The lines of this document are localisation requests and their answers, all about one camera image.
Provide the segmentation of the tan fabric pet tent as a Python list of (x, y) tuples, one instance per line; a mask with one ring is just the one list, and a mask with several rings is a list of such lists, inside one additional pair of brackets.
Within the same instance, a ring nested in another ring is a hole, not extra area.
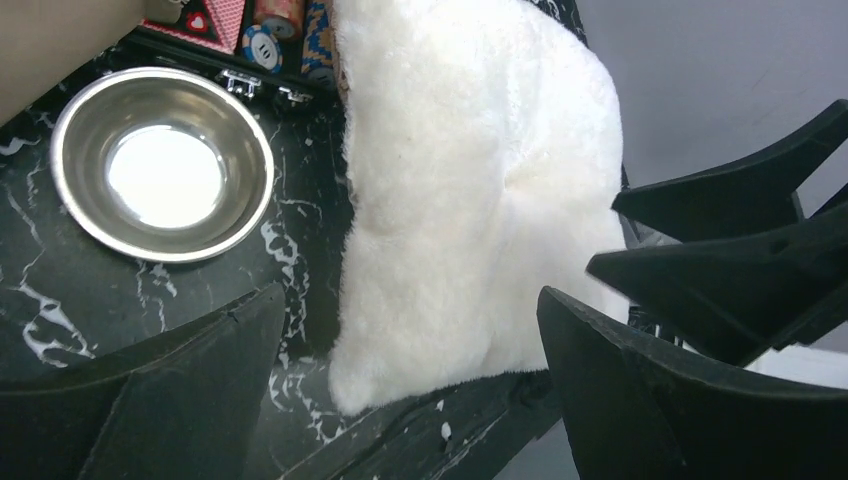
[(143, 1), (3, 1), (1, 122), (133, 30), (144, 14)]

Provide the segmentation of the steel pet bowl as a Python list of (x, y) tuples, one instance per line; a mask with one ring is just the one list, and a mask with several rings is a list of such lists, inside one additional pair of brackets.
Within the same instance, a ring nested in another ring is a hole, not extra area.
[(74, 95), (51, 136), (50, 168), (87, 234), (156, 263), (232, 249), (261, 222), (274, 185), (272, 149), (250, 110), (165, 67), (117, 71)]

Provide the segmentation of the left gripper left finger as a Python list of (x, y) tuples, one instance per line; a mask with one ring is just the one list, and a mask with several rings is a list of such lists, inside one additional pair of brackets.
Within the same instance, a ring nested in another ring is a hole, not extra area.
[(5, 479), (237, 479), (277, 354), (279, 284), (104, 357), (1, 386)]

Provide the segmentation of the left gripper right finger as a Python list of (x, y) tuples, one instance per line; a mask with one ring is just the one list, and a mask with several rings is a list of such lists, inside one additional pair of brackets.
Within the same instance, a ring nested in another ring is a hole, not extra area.
[(583, 479), (843, 479), (847, 393), (730, 366), (552, 287), (537, 320)]

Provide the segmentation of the white fluffy cushion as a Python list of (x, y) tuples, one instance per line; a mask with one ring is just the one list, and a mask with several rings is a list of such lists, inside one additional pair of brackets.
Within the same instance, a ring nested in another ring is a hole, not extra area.
[(551, 286), (625, 322), (590, 277), (620, 250), (614, 82), (529, 1), (337, 1), (354, 208), (329, 390), (347, 416), (543, 370)]

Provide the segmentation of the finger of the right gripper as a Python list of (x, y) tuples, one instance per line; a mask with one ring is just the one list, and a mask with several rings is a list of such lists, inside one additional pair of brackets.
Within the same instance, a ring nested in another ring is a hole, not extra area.
[(796, 191), (847, 140), (839, 99), (776, 143), (730, 163), (620, 192), (612, 209), (681, 242), (766, 232), (802, 218)]
[(700, 353), (746, 366), (847, 320), (847, 207), (744, 237), (603, 253), (587, 267)]

